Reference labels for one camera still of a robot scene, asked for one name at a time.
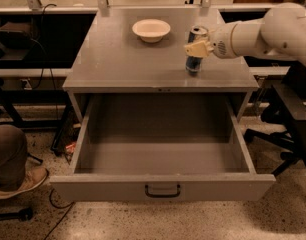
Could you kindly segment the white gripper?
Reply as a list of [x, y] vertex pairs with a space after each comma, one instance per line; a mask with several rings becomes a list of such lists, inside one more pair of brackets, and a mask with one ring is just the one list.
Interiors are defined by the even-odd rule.
[[184, 46], [186, 54], [191, 57], [205, 58], [213, 52], [221, 59], [236, 58], [237, 55], [234, 52], [232, 41], [235, 27], [236, 23], [221, 25], [210, 32], [210, 42], [201, 39], [188, 43]]

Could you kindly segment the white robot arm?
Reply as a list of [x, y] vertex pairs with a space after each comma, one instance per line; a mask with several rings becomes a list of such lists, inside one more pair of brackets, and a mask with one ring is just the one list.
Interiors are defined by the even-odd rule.
[[306, 67], [306, 8], [299, 4], [279, 4], [260, 19], [197, 29], [197, 38], [185, 45], [189, 57], [202, 59], [211, 53], [221, 59], [251, 56], [298, 61]]

